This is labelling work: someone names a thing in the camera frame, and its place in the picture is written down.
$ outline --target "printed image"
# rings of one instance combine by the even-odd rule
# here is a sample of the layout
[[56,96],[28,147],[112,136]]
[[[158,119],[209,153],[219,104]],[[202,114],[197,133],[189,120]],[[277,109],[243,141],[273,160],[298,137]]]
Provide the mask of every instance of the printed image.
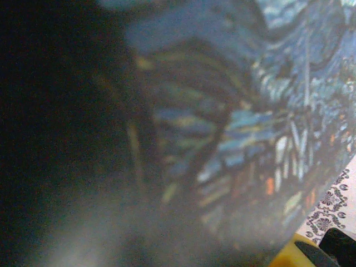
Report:
[[155,125],[162,204],[188,201],[236,250],[278,252],[356,152],[356,8],[160,2],[126,40]]

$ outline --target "yellow object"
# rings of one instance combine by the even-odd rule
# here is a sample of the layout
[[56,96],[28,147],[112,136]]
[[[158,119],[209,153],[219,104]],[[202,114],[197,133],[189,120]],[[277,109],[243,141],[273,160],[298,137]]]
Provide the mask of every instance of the yellow object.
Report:
[[315,267],[315,265],[296,247],[294,242],[303,241],[312,246],[318,247],[314,242],[299,234],[294,234],[293,238],[280,251],[269,267]]

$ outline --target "black object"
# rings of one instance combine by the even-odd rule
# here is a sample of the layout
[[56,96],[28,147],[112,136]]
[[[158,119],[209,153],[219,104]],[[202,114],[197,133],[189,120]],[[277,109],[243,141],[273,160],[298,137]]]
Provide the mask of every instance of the black object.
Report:
[[316,267],[338,267],[326,253],[315,246],[309,245],[302,241],[296,241],[295,245]]
[[356,241],[337,228],[330,228],[324,235],[319,247],[329,256],[334,256],[340,266],[355,266]]

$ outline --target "patterned fabric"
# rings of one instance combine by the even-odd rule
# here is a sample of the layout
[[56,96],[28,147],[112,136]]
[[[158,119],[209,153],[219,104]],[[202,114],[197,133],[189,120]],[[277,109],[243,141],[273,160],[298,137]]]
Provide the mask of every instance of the patterned fabric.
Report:
[[330,228],[353,229],[355,214],[350,214],[353,207],[347,197],[354,192],[353,188],[349,192],[350,185],[354,184],[350,179],[354,179],[354,172],[345,169],[306,217],[299,234],[319,244]]

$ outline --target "floral pattern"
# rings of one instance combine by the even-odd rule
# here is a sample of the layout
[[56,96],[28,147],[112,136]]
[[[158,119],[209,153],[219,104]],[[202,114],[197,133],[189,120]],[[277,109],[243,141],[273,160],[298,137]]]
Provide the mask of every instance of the floral pattern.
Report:
[[320,243],[328,229],[332,227],[345,228],[342,221],[347,217],[347,214],[340,211],[340,209],[347,206],[347,197],[343,196],[342,191],[348,190],[348,186],[344,182],[345,179],[349,179],[349,172],[348,169],[345,169],[341,173],[336,182],[306,218],[305,224],[309,229],[304,235],[312,239],[316,244]]

